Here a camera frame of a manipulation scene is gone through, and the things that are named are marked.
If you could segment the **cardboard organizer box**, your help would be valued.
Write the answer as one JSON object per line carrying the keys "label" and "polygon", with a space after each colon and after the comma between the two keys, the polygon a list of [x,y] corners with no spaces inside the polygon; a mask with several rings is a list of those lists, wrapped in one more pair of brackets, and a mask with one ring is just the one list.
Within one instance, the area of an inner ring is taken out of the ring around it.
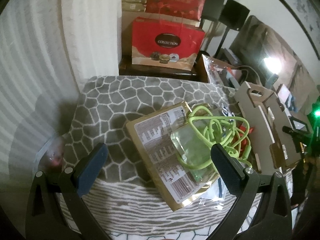
{"label": "cardboard organizer box", "polygon": [[262,174],[290,172],[298,164],[297,152],[291,135],[283,127],[292,128],[290,114],[277,94],[263,86],[244,82],[234,98],[242,116],[248,121],[249,134],[257,170]]}

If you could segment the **brown cardboard clutter box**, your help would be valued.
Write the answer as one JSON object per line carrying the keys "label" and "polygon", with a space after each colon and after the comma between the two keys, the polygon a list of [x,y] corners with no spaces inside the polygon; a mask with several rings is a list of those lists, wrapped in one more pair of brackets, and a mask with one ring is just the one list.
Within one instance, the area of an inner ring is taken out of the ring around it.
{"label": "brown cardboard clutter box", "polygon": [[249,78],[249,70],[236,68],[227,62],[202,54],[195,61],[195,70],[203,83],[238,89]]}

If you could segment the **red collection gift bag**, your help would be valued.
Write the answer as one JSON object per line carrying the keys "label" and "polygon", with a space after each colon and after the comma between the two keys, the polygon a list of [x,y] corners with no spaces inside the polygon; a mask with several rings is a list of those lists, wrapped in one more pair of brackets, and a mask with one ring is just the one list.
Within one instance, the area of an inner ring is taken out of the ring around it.
{"label": "red collection gift bag", "polygon": [[190,71],[204,35],[193,25],[138,17],[132,22],[132,64]]}

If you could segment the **grey white patterned blanket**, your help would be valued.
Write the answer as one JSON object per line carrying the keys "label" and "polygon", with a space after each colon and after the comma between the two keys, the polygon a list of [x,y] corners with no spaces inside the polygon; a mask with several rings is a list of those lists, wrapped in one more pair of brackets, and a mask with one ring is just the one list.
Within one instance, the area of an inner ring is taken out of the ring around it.
{"label": "grey white patterned blanket", "polygon": [[240,115],[234,89],[221,85],[143,76],[101,76],[86,83],[66,137],[65,166],[75,166],[100,142],[108,159],[83,197],[112,239],[206,239],[234,203],[222,210],[194,202],[171,211],[155,188],[133,144],[126,123],[185,101],[227,107]]}

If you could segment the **black speaker on stand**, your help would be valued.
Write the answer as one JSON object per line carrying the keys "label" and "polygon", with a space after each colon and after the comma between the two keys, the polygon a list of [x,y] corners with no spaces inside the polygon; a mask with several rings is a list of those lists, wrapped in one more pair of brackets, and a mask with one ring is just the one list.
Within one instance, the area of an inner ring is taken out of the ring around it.
{"label": "black speaker on stand", "polygon": [[203,29],[205,20],[210,22],[210,27],[206,34],[206,38],[204,39],[205,43],[203,42],[202,44],[202,50],[204,51],[208,49],[208,46],[215,34],[215,29],[217,28],[219,17],[224,7],[224,1],[225,0],[205,0],[199,27]]}

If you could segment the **clear phone case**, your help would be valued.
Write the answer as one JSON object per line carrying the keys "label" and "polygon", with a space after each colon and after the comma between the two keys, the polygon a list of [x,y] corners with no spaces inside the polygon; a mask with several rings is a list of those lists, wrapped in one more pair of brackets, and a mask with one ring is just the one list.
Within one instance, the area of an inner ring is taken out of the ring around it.
{"label": "clear phone case", "polygon": [[208,120],[196,120],[175,129],[170,139],[177,150],[178,161],[194,180],[199,184],[211,185],[219,175],[211,160],[211,148],[197,135],[197,132],[203,135],[203,131],[208,127]]}

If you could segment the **gold snack bag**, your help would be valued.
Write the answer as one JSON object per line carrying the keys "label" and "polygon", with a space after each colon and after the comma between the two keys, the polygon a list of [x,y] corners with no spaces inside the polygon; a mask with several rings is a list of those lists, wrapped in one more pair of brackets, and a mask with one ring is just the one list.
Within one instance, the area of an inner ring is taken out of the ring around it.
{"label": "gold snack bag", "polygon": [[151,179],[172,211],[190,205],[219,177],[213,172],[205,183],[198,182],[178,161],[170,135],[185,124],[189,113],[188,104],[180,102],[126,124]]}

